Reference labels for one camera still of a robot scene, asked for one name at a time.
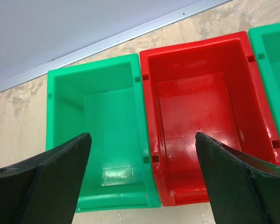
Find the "left green plastic bin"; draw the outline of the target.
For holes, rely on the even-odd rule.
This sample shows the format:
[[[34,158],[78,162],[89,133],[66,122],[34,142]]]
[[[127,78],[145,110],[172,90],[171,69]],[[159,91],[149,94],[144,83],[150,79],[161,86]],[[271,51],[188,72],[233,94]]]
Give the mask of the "left green plastic bin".
[[[137,54],[51,70],[46,149],[81,133],[92,144],[77,212],[158,208]]]

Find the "green plastic bin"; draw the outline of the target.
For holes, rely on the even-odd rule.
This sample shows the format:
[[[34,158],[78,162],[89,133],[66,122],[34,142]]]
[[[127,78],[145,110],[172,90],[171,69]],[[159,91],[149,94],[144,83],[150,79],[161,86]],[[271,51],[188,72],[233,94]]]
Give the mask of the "green plastic bin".
[[[280,23],[251,28],[248,37],[280,137]]]
[[[158,208],[137,54],[51,70],[46,149],[81,133],[92,144],[77,212]]]

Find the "right green plastic bin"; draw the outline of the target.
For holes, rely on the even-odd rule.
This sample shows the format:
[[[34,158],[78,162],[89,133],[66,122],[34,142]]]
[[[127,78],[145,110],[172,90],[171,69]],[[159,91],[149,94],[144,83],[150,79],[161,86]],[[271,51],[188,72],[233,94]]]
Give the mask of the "right green plastic bin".
[[[251,28],[248,37],[280,137],[280,23]]]

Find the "red plastic bin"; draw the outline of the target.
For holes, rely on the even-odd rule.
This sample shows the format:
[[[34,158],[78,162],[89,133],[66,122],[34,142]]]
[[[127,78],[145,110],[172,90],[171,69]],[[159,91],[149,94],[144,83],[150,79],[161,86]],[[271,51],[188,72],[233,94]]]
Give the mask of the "red plastic bin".
[[[245,31],[144,50],[140,66],[163,206],[209,200],[197,132],[280,166],[280,138]]]

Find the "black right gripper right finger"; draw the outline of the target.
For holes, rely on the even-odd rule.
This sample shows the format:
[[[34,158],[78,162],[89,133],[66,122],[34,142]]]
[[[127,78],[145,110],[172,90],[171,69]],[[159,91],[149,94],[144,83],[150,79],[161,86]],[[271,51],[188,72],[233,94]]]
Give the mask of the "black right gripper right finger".
[[[201,132],[196,153],[217,224],[280,224],[280,166]]]

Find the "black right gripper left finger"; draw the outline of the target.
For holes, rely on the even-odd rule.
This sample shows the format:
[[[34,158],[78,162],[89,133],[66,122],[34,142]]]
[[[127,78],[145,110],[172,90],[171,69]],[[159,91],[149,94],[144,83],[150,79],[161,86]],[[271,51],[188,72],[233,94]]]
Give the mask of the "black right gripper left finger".
[[[83,133],[0,168],[0,224],[72,223],[90,151]]]

